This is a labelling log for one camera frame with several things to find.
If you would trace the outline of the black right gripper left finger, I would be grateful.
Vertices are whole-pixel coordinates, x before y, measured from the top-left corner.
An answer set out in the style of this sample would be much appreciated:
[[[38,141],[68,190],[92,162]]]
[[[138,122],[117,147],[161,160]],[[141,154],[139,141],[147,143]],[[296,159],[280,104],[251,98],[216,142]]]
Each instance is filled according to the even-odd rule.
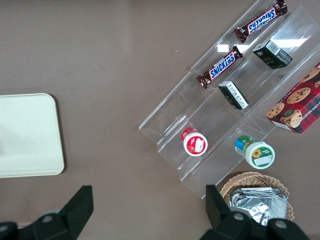
[[[19,240],[76,240],[94,210],[93,188],[82,186],[57,213],[39,217],[18,230]]]

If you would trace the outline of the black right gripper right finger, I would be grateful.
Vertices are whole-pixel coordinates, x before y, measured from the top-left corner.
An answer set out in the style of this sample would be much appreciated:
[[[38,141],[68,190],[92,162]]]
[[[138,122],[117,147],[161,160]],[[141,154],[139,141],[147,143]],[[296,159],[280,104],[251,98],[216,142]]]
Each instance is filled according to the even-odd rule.
[[[215,185],[206,186],[205,208],[211,224],[203,240],[264,240],[266,229],[247,214],[232,211]]]

